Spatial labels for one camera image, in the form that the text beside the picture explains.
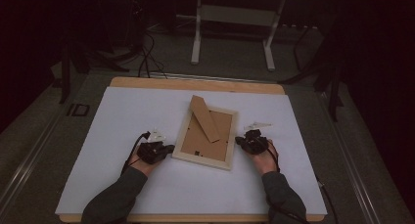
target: hand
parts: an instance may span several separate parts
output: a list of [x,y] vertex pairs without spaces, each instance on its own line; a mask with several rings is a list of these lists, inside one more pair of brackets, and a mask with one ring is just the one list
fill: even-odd
[[[268,142],[268,149],[271,151],[273,155],[275,155],[275,157],[278,158],[278,153],[272,145],[272,141]],[[256,170],[259,172],[260,175],[263,175],[270,171],[277,171],[277,164],[275,164],[274,159],[268,151],[265,151],[258,155],[251,155],[249,153],[246,154],[253,160]]]
[[147,177],[150,176],[150,174],[152,173],[152,171],[159,165],[161,164],[162,160],[154,163],[154,164],[148,164],[145,161],[141,160],[138,156],[137,156],[137,149],[134,151],[131,159],[129,160],[128,164],[129,166],[140,170],[141,172],[143,172]]

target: person's arm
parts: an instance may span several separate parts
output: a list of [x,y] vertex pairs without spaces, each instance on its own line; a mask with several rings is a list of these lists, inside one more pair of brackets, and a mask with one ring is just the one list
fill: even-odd
[[[278,157],[278,153],[272,144],[268,144],[268,149]],[[290,187],[285,176],[277,172],[278,164],[275,163],[271,154],[265,151],[259,155],[247,155],[253,160],[256,170],[262,178],[263,188],[270,205],[268,211],[269,222],[301,223],[295,218],[287,216],[287,214],[293,214],[305,220],[305,206],[300,196]]]
[[98,194],[82,213],[81,223],[124,223],[147,178],[161,162],[147,164],[135,154],[124,173],[110,187]]

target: white paper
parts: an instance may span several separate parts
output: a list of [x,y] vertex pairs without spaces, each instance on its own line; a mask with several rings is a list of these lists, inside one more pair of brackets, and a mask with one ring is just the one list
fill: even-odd
[[[285,95],[209,91],[107,88],[57,207],[57,214],[80,214],[113,184],[136,139],[157,128],[175,144],[193,95],[208,106],[238,112],[244,126],[267,122],[262,136],[273,140],[279,163],[307,214],[327,214],[290,101]],[[260,176],[236,145],[231,171],[171,157],[152,173],[131,214],[265,214]]]

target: picture frame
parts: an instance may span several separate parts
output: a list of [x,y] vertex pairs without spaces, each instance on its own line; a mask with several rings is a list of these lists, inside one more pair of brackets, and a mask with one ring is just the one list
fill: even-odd
[[238,113],[207,106],[221,139],[211,143],[189,109],[177,137],[173,158],[231,170]]

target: gray sleeve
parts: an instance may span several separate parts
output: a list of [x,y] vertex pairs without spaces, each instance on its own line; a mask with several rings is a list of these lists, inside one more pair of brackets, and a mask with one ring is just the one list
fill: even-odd
[[81,223],[110,223],[122,220],[131,211],[135,198],[146,182],[147,176],[144,173],[128,167],[115,183],[86,205]]
[[300,196],[290,187],[286,177],[279,172],[268,172],[262,175],[262,184],[267,195],[269,222],[296,223],[299,222],[287,215],[276,211],[274,207],[282,208],[305,220],[305,206]]

